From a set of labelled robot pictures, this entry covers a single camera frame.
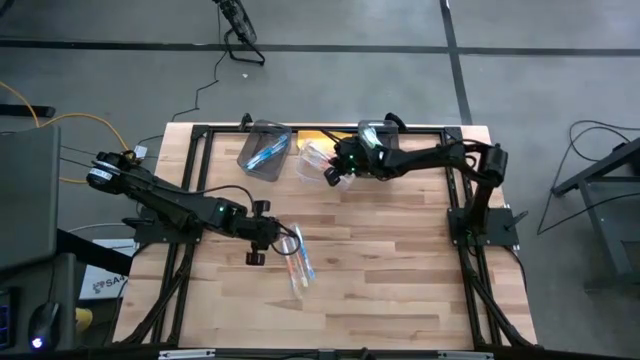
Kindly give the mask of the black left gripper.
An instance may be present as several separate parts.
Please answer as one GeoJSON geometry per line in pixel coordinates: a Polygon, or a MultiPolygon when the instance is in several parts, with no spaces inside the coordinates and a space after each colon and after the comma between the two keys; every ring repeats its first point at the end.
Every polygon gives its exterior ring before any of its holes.
{"type": "Polygon", "coordinates": [[[246,253],[246,265],[264,265],[265,252],[280,237],[279,221],[275,217],[264,215],[270,208],[270,201],[259,200],[254,205],[254,215],[239,220],[239,237],[249,241],[251,247],[246,253]]]}

